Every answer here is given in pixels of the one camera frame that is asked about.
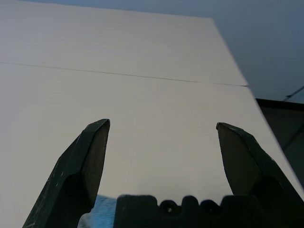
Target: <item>gray wall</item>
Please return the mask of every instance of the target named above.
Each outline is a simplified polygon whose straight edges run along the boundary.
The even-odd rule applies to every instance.
[[[304,85],[304,0],[32,1],[210,17],[257,98],[283,100]]]

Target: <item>white surface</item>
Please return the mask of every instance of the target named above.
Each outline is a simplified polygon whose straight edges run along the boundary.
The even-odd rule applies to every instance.
[[[212,19],[0,3],[0,62],[246,85]]]
[[[60,154],[87,124],[110,118],[99,194],[231,194],[217,122],[253,134],[303,198],[250,90],[0,64],[0,223],[21,227]]]

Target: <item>blue cloth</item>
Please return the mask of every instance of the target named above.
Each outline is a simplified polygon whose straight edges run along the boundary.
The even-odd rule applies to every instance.
[[[78,228],[113,228],[117,199],[97,195],[94,208],[84,214]]]

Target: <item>white tabletop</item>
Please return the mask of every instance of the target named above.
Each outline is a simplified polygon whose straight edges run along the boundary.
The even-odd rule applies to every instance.
[[[0,62],[246,85],[212,19],[9,0]]]
[[[303,196],[250,90],[75,70],[0,64],[2,227],[20,227],[58,157],[86,127],[109,118],[99,194],[231,194],[217,122],[253,134]]]

